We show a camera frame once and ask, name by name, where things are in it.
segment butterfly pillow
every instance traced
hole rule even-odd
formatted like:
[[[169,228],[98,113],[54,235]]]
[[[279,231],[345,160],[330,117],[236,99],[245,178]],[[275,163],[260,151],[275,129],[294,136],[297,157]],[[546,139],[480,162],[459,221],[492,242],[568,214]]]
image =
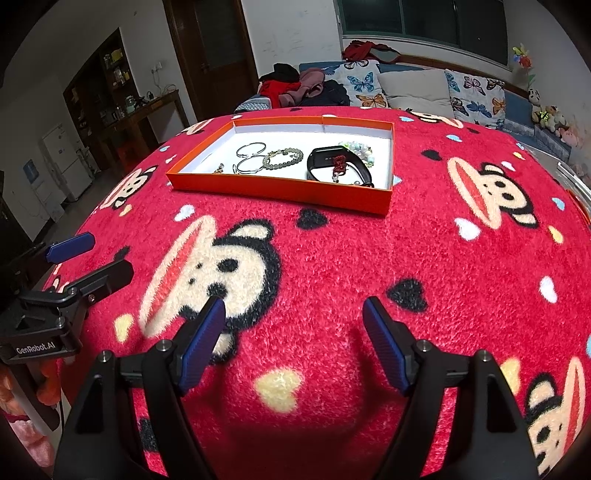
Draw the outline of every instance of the butterfly pillow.
[[[452,70],[446,70],[445,76],[454,116],[458,120],[502,128],[505,122],[505,82]]]
[[[388,108],[378,73],[375,60],[351,61],[337,68],[331,79],[345,87],[351,106]]]

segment toy flower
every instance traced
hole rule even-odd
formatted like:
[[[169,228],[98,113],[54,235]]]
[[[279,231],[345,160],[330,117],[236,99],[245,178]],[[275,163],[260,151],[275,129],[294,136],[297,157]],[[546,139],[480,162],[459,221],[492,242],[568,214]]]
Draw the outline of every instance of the toy flower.
[[[519,45],[519,47],[513,47],[513,61],[518,63],[519,66],[525,70],[527,70],[527,88],[529,89],[531,85],[534,83],[534,74],[530,74],[531,68],[531,58],[530,52],[525,49],[523,43]]]
[[[521,65],[525,69],[529,69],[531,68],[531,59],[529,57],[526,57],[525,55],[522,55],[519,58],[519,65]]]

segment cable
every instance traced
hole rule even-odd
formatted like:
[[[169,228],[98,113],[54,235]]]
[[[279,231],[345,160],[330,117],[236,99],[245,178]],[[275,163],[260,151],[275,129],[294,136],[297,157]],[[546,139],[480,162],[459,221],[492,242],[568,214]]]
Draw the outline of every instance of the cable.
[[[162,95],[166,95],[167,93],[173,92],[177,89],[177,86],[174,83],[169,83],[162,88],[160,86],[160,73],[159,70],[152,69],[152,79],[154,80],[154,85],[158,89],[158,96],[162,97]]]
[[[158,73],[158,81],[156,81],[156,74],[158,73],[158,70],[152,70],[152,79],[154,80],[154,85],[156,86],[156,88],[158,89],[159,93],[158,96],[162,97],[162,88],[160,88],[160,74]]]
[[[37,200],[39,200],[39,210],[37,211],[37,213],[35,215],[33,215],[31,212],[29,212],[29,209],[22,204],[22,202],[19,200],[19,198],[17,197],[17,195],[14,193],[14,190],[11,190],[11,192],[12,192],[12,195],[16,198],[17,202],[25,210],[25,212],[27,213],[27,215],[29,217],[32,217],[32,218],[40,218],[41,220],[43,220],[45,222],[48,221],[51,218],[51,215],[49,217],[47,217],[47,218],[45,218],[43,215],[41,215],[41,208],[42,207],[41,207],[41,201],[39,200],[39,198],[37,198]]]

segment window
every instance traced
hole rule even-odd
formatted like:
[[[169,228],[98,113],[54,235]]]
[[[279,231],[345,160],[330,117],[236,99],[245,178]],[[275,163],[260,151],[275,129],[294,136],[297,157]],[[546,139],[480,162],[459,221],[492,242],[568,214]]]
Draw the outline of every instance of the window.
[[[502,0],[337,0],[343,33],[430,40],[507,65]]]

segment screw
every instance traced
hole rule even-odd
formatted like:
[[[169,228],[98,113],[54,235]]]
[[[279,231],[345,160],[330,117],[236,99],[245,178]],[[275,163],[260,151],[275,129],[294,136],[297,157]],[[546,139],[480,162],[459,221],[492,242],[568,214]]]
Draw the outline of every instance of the screw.
[[[111,350],[103,350],[101,353],[99,353],[99,362],[105,364],[111,360],[111,357],[113,357],[113,352],[111,352]]]
[[[429,340],[419,340],[417,342],[417,348],[422,352],[428,352],[433,348],[433,344]]]
[[[160,352],[166,352],[167,350],[170,350],[172,345],[173,343],[170,340],[160,340],[158,343],[156,343],[156,350]]]
[[[490,362],[492,360],[492,355],[486,350],[478,350],[478,357],[483,362]]]

